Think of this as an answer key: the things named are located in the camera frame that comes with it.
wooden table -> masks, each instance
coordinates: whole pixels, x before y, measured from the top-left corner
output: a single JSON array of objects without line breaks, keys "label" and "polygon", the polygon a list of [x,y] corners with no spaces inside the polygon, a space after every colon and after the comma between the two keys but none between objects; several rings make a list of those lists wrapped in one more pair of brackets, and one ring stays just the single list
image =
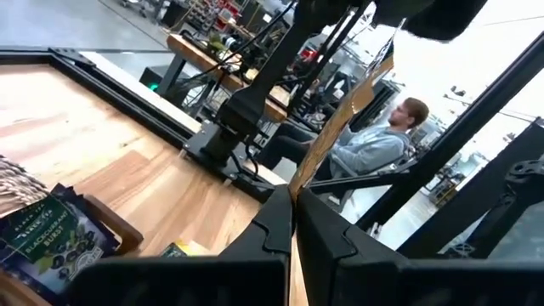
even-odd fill
[{"label": "wooden table", "polygon": [[[198,122],[99,54],[84,55],[171,118],[199,130]],[[141,256],[159,254],[177,239],[217,254],[261,206],[48,65],[0,65],[0,107],[0,152],[49,187],[74,185],[106,203],[143,234]],[[259,175],[285,183],[264,167]],[[296,244],[292,271],[291,305],[305,305]]]},{"label": "wooden table", "polygon": [[[171,34],[168,36],[167,45],[176,56],[168,67],[167,74],[164,76],[163,81],[157,89],[159,94],[164,94],[166,90],[173,85],[173,82],[177,79],[177,75],[181,72],[181,69],[183,69],[185,61],[188,61],[201,71],[207,71],[218,63],[215,59],[204,54],[199,48],[184,40],[180,35]],[[220,69],[215,69],[210,72],[210,75],[216,79],[219,79],[222,74],[223,72]],[[223,79],[221,86],[230,92],[234,92],[240,88],[244,88],[247,84],[239,77],[229,75]],[[269,93],[269,98],[266,100],[264,114],[272,122],[283,122],[287,118],[287,113],[282,107],[273,102],[272,99],[287,107],[289,105],[289,98],[289,93],[285,89],[279,86],[273,87]]]}]

concrete floor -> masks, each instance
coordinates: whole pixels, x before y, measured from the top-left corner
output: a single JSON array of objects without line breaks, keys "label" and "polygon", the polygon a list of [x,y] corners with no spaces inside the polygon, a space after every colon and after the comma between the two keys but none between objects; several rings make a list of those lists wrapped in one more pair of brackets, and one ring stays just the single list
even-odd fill
[{"label": "concrete floor", "polygon": [[[165,44],[166,33],[137,12],[120,6],[118,0],[3,0],[2,5],[0,46],[143,50],[104,54],[137,79],[146,66],[166,65],[173,57]],[[190,76],[197,72],[190,65],[184,68]],[[275,172],[289,180],[294,170],[294,164],[284,160]],[[355,191],[343,216],[354,222],[386,189]],[[379,240],[396,249],[434,211],[427,197],[415,195],[383,226]]]}]

